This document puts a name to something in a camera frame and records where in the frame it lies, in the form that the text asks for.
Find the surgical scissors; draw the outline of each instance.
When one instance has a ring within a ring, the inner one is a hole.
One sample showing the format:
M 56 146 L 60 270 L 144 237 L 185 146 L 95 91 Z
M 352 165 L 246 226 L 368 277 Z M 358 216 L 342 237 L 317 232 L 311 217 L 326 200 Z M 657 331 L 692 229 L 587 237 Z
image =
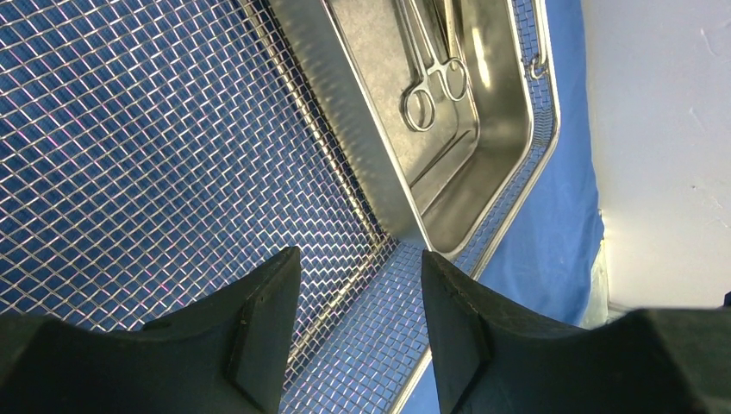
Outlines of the surgical scissors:
M 414 20 L 416 20 L 416 26 L 419 28 L 419 32 L 424 40 L 424 47 L 426 52 L 431 59 L 431 64 L 427 66 L 424 62 L 424 56 L 422 56 L 419 50 L 419 45 L 416 43 L 416 36 L 414 28 L 411 26 L 411 20 L 409 19 L 409 12 L 407 11 L 406 2 L 409 2 L 409 7 L 414 13 Z M 401 113 L 403 120 L 406 125 L 414 131 L 426 132 L 434 126 L 434 119 L 436 118 L 436 103 L 434 101 L 434 94 L 429 89 L 429 78 L 435 72 L 438 75 L 441 89 L 444 91 L 444 95 L 447 96 L 454 102 L 458 102 L 467 94 L 467 69 L 465 62 L 459 58 L 452 58 L 447 56 L 447 60 L 439 62 L 434 45 L 429 39 L 427 28 L 424 26 L 419 9 L 416 6 L 415 0 L 396 0 L 399 15 L 403 28 L 406 32 L 407 41 L 409 43 L 409 49 L 411 51 L 411 59 L 416 69 L 416 82 L 409 87 L 404 93 L 401 101 Z M 448 72 L 456 72 L 462 81 L 462 86 L 459 89 L 459 93 L 456 95 L 453 93 L 452 88 L 449 84 Z M 420 100 L 426 103 L 424 108 L 424 118 L 421 122 L 414 119 L 413 114 L 409 110 L 409 102 Z

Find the wire mesh basket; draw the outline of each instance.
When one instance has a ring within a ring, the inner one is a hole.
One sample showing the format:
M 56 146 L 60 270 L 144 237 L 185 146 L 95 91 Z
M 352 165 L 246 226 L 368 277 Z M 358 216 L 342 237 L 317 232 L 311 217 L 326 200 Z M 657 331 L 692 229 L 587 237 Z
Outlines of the wire mesh basket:
M 298 245 L 280 410 L 403 403 L 428 361 L 421 251 L 378 226 L 268 3 L 3 1 L 0 22 L 0 312 L 138 329 Z M 526 82 L 528 157 L 455 260 L 474 276 L 558 130 L 554 85 Z

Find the blue cloth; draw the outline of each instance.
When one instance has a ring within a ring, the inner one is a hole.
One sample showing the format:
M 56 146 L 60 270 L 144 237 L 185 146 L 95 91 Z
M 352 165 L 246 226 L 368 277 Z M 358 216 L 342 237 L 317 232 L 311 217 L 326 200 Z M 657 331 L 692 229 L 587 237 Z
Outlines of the blue cloth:
M 591 265 L 604 227 L 591 164 L 581 3 L 546 3 L 561 107 L 559 144 L 479 281 L 533 311 L 575 324 L 589 301 Z M 439 412 L 431 364 L 403 412 Z

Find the white wall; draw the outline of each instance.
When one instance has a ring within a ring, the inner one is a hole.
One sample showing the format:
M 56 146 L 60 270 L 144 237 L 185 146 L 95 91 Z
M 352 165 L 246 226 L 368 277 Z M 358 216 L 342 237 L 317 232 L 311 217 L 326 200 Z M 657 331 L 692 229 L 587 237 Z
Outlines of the white wall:
M 582 6 L 610 300 L 719 306 L 731 291 L 731 2 Z

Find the scissors handle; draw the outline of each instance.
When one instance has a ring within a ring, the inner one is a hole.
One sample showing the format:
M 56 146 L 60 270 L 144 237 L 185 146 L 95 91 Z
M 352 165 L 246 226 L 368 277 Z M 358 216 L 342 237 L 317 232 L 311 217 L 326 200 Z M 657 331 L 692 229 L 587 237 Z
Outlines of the scissors handle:
M 420 122 L 414 119 L 413 112 L 409 110 L 409 107 L 414 105 L 414 101 L 422 102 L 424 117 Z M 429 89 L 428 78 L 422 78 L 403 93 L 401 114 L 406 125 L 416 132 L 427 132 L 434 126 L 436 104 L 432 91 Z
M 454 102 L 461 101 L 467 95 L 467 68 L 465 62 L 460 58 L 449 58 L 444 63 L 434 63 L 428 69 L 428 74 L 437 72 L 439 73 L 439 81 L 441 82 L 441 89 L 444 94 Z M 461 86 L 459 91 L 455 94 L 452 90 L 452 85 L 449 83 L 449 73 L 456 72 L 459 75 L 459 81 Z

